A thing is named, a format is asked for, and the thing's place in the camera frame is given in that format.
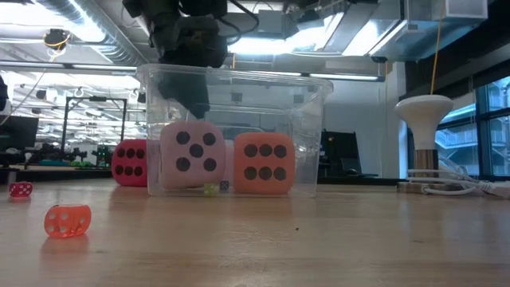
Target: clear plastic bin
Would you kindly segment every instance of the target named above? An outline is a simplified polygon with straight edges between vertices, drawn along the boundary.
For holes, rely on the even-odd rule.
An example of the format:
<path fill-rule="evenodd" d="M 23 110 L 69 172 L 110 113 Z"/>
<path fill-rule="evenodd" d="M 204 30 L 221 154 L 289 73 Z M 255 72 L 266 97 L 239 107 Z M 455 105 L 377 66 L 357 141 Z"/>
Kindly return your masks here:
<path fill-rule="evenodd" d="M 149 194 L 315 195 L 331 82 L 178 65 L 137 74 Z"/>

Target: duct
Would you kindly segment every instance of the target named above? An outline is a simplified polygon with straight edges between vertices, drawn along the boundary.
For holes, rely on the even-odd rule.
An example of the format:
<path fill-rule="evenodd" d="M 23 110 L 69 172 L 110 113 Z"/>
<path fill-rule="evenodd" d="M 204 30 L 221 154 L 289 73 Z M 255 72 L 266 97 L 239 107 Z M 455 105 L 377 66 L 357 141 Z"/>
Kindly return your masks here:
<path fill-rule="evenodd" d="M 91 35 L 90 30 L 100 29 L 104 40 L 94 45 L 93 49 L 109 59 L 115 65 L 139 66 L 147 63 L 140 51 L 128 40 L 119 27 L 108 17 L 108 15 L 93 0 L 37 0 L 46 9 L 67 18 L 76 27 L 82 28 L 85 33 L 74 33 L 83 41 L 91 41 L 89 36 L 97 38 L 98 35 Z"/>
<path fill-rule="evenodd" d="M 405 0 L 406 22 L 383 38 L 369 54 L 393 61 L 416 61 L 435 53 L 444 0 Z M 445 0 L 441 49 L 463 37 L 488 18 L 488 0 Z"/>

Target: foam dice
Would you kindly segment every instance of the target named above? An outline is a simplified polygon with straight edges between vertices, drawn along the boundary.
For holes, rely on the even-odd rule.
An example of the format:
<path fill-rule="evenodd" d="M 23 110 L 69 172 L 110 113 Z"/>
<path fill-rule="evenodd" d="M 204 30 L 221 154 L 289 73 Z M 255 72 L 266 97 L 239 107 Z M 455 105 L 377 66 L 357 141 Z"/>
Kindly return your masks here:
<path fill-rule="evenodd" d="M 223 134 L 207 122 L 168 124 L 159 137 L 159 185 L 166 189 L 219 183 L 225 173 Z"/>
<path fill-rule="evenodd" d="M 33 191 L 33 184 L 22 182 L 22 183 L 11 183 L 9 185 L 9 195 L 12 197 L 20 198 L 27 197 Z"/>
<path fill-rule="evenodd" d="M 112 157 L 112 174 L 124 187 L 147 186 L 147 141 L 123 140 Z"/>
<path fill-rule="evenodd" d="M 287 194 L 294 184 L 294 145 L 283 133 L 240 134 L 234 144 L 233 165 L 236 193 Z"/>
<path fill-rule="evenodd" d="M 92 212 L 87 205 L 56 205 L 45 216 L 45 231 L 53 238 L 84 234 L 90 227 Z"/>

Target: computer monitor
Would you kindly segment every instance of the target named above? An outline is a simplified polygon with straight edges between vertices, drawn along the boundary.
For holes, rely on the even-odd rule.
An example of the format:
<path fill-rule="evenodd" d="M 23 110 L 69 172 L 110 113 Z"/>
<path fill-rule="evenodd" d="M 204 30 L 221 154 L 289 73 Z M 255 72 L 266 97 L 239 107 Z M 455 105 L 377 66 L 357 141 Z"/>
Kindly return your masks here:
<path fill-rule="evenodd" d="M 321 146 L 321 153 L 324 153 L 321 158 L 330 164 L 331 176 L 345 175 L 350 170 L 362 173 L 358 140 L 354 132 L 323 132 Z"/>
<path fill-rule="evenodd" d="M 0 123 L 6 116 L 0 116 Z M 25 147 L 35 145 L 35 136 L 39 119 L 24 116 L 10 116 L 7 121 L 0 126 L 0 151 L 14 147 L 22 150 Z"/>

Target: red dice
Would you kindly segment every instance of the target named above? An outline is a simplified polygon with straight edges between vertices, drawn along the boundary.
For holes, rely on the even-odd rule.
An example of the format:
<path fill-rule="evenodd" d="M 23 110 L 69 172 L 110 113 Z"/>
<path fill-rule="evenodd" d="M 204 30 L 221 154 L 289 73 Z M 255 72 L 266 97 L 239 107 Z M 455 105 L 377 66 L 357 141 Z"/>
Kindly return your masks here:
<path fill-rule="evenodd" d="M 11 183 L 9 186 L 9 195 L 12 197 L 27 197 L 33 191 L 33 184 L 22 182 L 22 183 Z"/>
<path fill-rule="evenodd" d="M 82 235 L 90 227 L 92 212 L 87 205 L 56 205 L 45 216 L 45 231 L 53 238 Z"/>
<path fill-rule="evenodd" d="M 287 194 L 294 184 L 294 144 L 277 132 L 248 132 L 236 137 L 233 188 L 236 193 Z"/>
<path fill-rule="evenodd" d="M 115 181 L 125 187 L 147 186 L 147 141 L 123 140 L 112 157 Z"/>

